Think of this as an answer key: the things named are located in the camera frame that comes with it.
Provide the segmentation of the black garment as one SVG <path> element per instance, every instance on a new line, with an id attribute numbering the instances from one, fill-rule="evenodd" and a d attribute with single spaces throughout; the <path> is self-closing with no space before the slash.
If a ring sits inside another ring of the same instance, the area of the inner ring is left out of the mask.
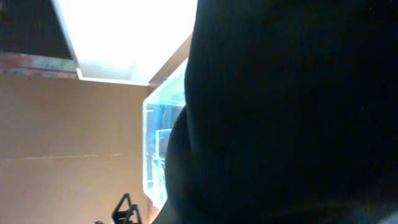
<path id="1" fill-rule="evenodd" d="M 396 223 L 397 2 L 199 0 L 164 224 Z"/>

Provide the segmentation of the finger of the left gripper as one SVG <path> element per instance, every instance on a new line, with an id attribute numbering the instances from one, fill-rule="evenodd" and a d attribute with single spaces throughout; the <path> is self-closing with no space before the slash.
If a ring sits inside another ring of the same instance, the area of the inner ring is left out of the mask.
<path id="1" fill-rule="evenodd" d="M 128 209 L 121 210 L 124 201 L 127 201 Z M 142 219 L 137 204 L 131 202 L 130 195 L 125 193 L 111 214 L 112 224 L 142 224 Z"/>

